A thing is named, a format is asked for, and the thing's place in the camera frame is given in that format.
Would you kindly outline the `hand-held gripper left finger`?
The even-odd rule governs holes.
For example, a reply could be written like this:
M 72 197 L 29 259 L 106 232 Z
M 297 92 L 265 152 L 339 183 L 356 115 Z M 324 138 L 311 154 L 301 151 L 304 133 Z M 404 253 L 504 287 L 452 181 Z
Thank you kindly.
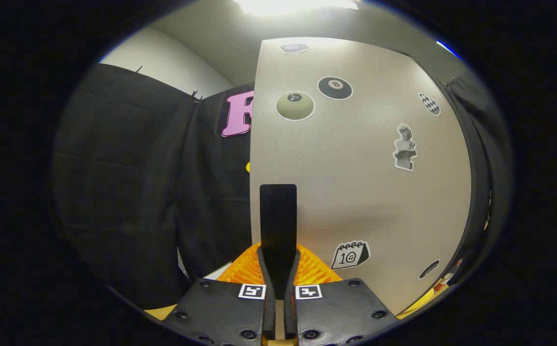
M 214 280 L 196 280 L 164 323 L 208 346 L 265 346 L 275 336 L 275 294 L 260 243 Z

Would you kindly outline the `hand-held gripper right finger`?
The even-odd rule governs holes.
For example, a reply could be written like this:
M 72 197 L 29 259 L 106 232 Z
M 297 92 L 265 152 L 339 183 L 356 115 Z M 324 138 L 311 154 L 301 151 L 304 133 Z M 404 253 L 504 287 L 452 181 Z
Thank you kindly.
M 399 320 L 361 278 L 340 278 L 297 246 L 285 289 L 285 336 L 297 346 L 356 346 Z

